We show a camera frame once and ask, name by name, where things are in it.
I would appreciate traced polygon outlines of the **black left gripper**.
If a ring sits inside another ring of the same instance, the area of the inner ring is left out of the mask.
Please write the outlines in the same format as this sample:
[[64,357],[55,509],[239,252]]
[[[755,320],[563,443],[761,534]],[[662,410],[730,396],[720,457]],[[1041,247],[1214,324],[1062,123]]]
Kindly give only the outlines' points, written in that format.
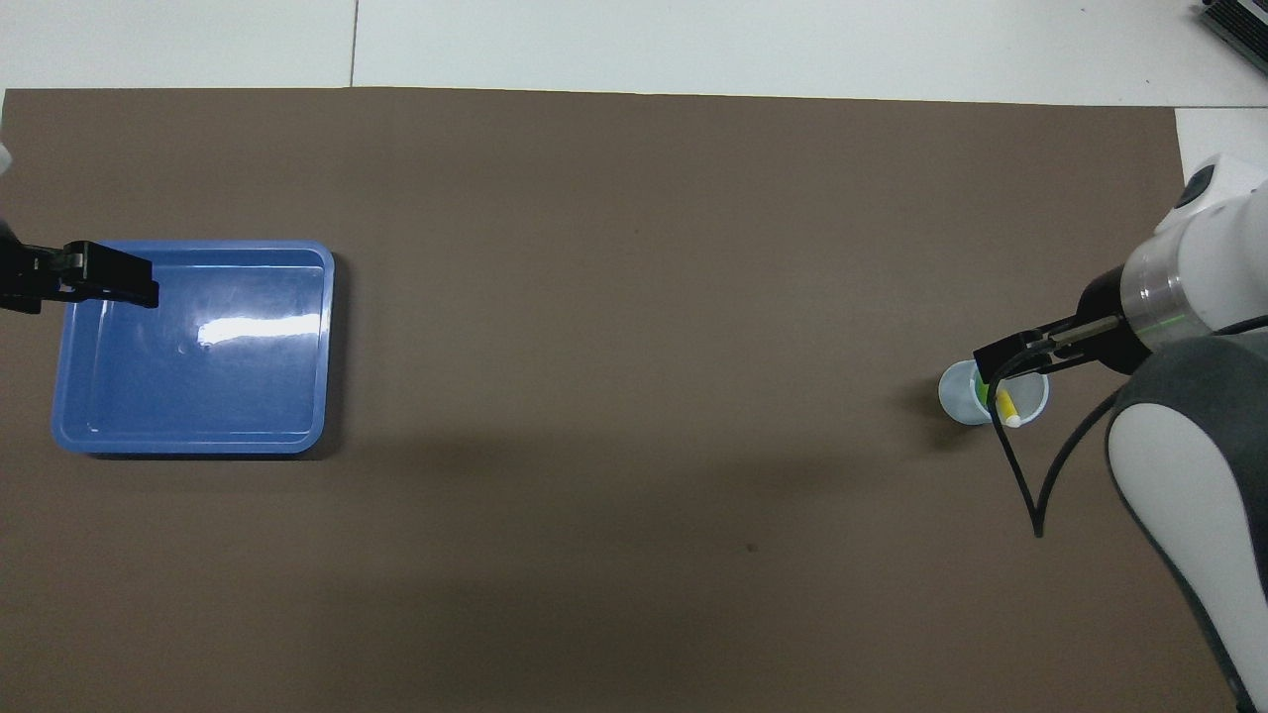
[[[38,266],[55,271],[58,280],[41,291]],[[123,283],[98,283],[123,280]],[[110,301],[158,307],[158,282],[153,263],[94,241],[72,241],[38,254],[22,244],[5,219],[1,221],[1,308],[15,313],[41,315],[44,302],[82,303]]]

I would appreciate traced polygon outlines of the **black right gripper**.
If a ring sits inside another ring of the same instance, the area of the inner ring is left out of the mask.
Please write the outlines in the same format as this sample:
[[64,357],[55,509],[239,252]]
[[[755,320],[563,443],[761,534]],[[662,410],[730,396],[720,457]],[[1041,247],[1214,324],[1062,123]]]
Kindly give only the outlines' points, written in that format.
[[1069,322],[1049,322],[1037,329],[1022,330],[973,351],[978,370],[990,370],[992,382],[1003,382],[1031,373],[1050,374],[1099,362],[1106,369],[1123,377],[1134,376],[1153,351],[1145,348],[1129,326],[1121,297],[1122,273],[1123,263],[1090,280],[1083,289],[1073,316],[1074,329],[1110,317],[1115,318],[1113,329],[1073,343],[1065,351],[1058,351],[1056,348],[1050,351],[1028,351],[1027,348],[1068,329]]

